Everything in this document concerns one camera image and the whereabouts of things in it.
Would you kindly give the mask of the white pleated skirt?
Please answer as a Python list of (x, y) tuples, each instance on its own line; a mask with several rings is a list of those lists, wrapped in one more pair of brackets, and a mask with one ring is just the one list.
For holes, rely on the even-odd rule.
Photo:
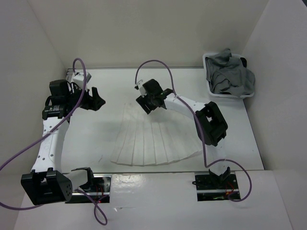
[(158, 108), (146, 114), (125, 103), (110, 160), (117, 165), (168, 165), (202, 154), (194, 122), (175, 111)]

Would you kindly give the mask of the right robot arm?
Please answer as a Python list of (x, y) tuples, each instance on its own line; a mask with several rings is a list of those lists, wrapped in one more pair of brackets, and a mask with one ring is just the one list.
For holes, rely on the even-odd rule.
[(226, 184), (231, 171), (225, 162), (226, 153), (224, 139), (228, 125), (218, 107), (212, 101), (200, 103), (176, 95), (172, 89), (163, 90), (158, 81), (140, 80), (135, 83), (135, 89), (140, 91), (136, 102), (149, 114), (156, 108), (164, 108), (178, 112), (195, 123), (199, 139), (205, 143), (204, 157), (209, 153), (213, 159), (209, 167), (209, 180), (213, 187), (222, 188)]

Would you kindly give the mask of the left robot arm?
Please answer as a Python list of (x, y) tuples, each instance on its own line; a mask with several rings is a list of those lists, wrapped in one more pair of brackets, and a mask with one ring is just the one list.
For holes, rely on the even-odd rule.
[(78, 188), (86, 192), (94, 189), (95, 178), (91, 168), (76, 168), (64, 175), (61, 157), (70, 125), (69, 112), (74, 107), (97, 111), (106, 103), (96, 87), (83, 91), (75, 82), (55, 80), (50, 82), (49, 89), (51, 95), (42, 111), (44, 139), (30, 173), (21, 177), (23, 189), (36, 206), (69, 202)]

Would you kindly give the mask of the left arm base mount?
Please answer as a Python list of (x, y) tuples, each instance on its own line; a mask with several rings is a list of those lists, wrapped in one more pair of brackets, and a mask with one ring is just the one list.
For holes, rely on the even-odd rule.
[[(85, 192), (98, 203), (110, 202), (111, 175), (110, 174), (94, 174), (93, 185), (85, 189)], [(83, 194), (74, 192), (70, 201), (66, 204), (85, 204), (91, 201)]]

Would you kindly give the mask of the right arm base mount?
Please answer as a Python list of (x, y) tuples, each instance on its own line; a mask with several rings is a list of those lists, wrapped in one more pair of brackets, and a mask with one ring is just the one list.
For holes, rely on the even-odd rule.
[(196, 188), (197, 201), (240, 200), (240, 192), (236, 175), (231, 173), (221, 184), (213, 184), (213, 176), (209, 173), (197, 173), (192, 184)]

